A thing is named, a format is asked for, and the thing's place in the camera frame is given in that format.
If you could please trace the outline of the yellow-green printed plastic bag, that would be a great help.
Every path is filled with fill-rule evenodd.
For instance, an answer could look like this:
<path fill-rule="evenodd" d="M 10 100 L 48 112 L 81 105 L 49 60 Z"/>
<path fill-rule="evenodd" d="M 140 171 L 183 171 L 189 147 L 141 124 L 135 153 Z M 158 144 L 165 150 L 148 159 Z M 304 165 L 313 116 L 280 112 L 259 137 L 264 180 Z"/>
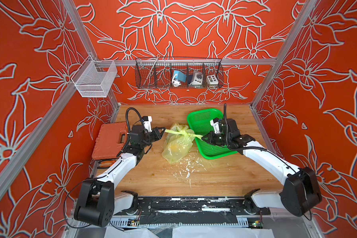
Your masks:
<path fill-rule="evenodd" d="M 162 157 L 167 160 L 169 164 L 179 162 L 183 157 L 185 157 L 193 146 L 193 141 L 198 138 L 201 139 L 203 136 L 195 134 L 193 130 L 189 128 L 188 125 L 181 125 L 175 123 L 171 126 L 169 130 L 165 130 L 167 137 L 163 145 Z M 172 153 L 171 144 L 177 143 L 183 146 L 181 153 Z"/>

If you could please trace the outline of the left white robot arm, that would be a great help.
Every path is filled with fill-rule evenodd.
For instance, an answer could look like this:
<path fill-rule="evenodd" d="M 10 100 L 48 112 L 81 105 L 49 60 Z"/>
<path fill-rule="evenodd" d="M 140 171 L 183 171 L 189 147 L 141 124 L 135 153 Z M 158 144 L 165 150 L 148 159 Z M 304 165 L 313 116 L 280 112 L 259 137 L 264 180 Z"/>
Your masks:
<path fill-rule="evenodd" d="M 117 161 L 99 176 L 82 182 L 74 219 L 88 225 L 106 227 L 113 215 L 119 212 L 135 214 L 138 211 L 138 194 L 123 190 L 116 195 L 115 189 L 147 153 L 145 148 L 159 141 L 165 130 L 165 127 L 155 127 L 149 131 L 142 125 L 133 126 L 126 147 Z"/>

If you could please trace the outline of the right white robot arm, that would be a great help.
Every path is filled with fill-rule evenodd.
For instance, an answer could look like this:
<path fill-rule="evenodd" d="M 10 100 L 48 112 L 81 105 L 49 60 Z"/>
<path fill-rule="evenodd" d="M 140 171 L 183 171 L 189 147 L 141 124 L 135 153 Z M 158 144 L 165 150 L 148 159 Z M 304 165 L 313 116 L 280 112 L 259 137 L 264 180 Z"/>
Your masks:
<path fill-rule="evenodd" d="M 322 195 L 316 173 L 309 167 L 299 167 L 264 148 L 252 136 L 241 134 L 235 120 L 212 119 L 212 129 L 202 137 L 207 144 L 226 147 L 250 158 L 283 186 L 281 191 L 254 189 L 244 196 L 243 209 L 254 215 L 262 208 L 286 209 L 301 217 L 321 203 Z"/>

